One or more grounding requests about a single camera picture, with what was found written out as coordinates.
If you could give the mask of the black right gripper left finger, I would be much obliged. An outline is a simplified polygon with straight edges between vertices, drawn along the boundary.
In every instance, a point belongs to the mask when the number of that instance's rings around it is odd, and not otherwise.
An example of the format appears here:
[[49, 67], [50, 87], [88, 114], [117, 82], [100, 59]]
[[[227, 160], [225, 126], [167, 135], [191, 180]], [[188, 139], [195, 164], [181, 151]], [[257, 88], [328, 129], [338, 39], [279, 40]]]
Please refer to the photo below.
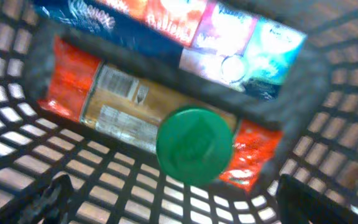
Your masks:
[[70, 197], [73, 186], [69, 175], [53, 179], [40, 196], [36, 196], [29, 205], [20, 211], [18, 223], [67, 224]]

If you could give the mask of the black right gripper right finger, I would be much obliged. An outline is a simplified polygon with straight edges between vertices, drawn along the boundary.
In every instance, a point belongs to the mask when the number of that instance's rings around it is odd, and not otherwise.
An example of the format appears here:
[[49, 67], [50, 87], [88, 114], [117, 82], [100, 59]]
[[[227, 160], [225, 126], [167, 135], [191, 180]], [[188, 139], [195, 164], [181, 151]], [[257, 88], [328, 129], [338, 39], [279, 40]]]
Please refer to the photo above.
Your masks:
[[282, 223], [358, 223], [358, 215], [299, 180], [283, 174], [276, 193]]

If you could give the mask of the green lid jar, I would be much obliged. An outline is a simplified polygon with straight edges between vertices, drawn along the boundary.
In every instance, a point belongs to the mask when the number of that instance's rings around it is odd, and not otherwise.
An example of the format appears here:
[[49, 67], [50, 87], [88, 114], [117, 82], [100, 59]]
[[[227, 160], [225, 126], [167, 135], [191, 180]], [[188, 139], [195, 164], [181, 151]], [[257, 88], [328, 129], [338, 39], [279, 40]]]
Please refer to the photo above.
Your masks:
[[172, 111], [157, 131], [156, 155], [162, 171], [194, 186], [212, 183], [234, 154], [234, 133], [226, 120], [207, 108]]

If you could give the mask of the orange pasta package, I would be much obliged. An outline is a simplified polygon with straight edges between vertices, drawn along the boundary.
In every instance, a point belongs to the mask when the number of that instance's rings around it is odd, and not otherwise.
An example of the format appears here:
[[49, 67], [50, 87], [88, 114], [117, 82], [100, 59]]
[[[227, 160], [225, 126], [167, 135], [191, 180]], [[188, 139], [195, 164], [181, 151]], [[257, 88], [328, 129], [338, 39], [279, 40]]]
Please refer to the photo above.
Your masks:
[[53, 40], [55, 69], [39, 105], [74, 122], [156, 155], [160, 123], [179, 108], [195, 106], [220, 114], [234, 133], [234, 154], [215, 180], [250, 191], [271, 160], [283, 133], [203, 103], [84, 52], [59, 37]]

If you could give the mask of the tissue pack multipack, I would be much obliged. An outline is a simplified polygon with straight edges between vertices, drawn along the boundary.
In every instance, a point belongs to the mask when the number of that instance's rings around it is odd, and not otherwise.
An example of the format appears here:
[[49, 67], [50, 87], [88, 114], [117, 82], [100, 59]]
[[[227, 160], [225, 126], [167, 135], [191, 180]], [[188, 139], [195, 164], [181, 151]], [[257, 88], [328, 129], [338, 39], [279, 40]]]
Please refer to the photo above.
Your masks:
[[35, 0], [49, 19], [261, 100], [279, 94], [307, 36], [209, 0]]

